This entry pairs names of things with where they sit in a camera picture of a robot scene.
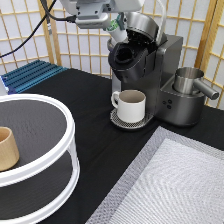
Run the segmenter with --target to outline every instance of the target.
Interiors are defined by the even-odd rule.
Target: coffee machine lid
[[[143,34],[151,41],[156,40],[159,26],[151,17],[138,12],[128,12],[126,18],[127,30]]]

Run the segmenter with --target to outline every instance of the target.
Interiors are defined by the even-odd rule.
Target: wooden cup
[[[0,127],[0,172],[13,167],[19,160],[19,151],[12,130]]]

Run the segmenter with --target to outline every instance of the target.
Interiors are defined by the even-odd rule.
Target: coffee maker
[[[200,120],[206,96],[217,99],[219,94],[202,83],[203,76],[196,77],[202,85],[196,91],[185,93],[174,88],[183,37],[163,33],[158,43],[156,38],[161,29],[151,17],[130,12],[126,19],[128,40],[114,47],[111,47],[111,42],[108,44],[113,91],[120,88],[121,91],[133,89],[143,92],[146,96],[146,118],[140,126],[125,124],[113,111],[112,122],[127,130],[144,127],[152,118],[181,127],[195,125]]]

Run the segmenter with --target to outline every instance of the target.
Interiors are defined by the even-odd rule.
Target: drip tray
[[[126,131],[137,131],[141,128],[144,128],[152,119],[153,116],[151,114],[145,114],[144,119],[139,122],[126,123],[117,116],[117,109],[112,110],[110,113],[110,120],[112,123],[118,128],[124,129]]]

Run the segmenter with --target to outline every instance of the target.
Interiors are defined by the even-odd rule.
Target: black tablecloth
[[[76,124],[81,174],[69,200],[42,223],[85,223],[158,126],[224,150],[224,112],[204,107],[194,127],[178,128],[154,120],[138,132],[123,132],[110,122],[109,79],[70,69],[29,89],[63,102]]]

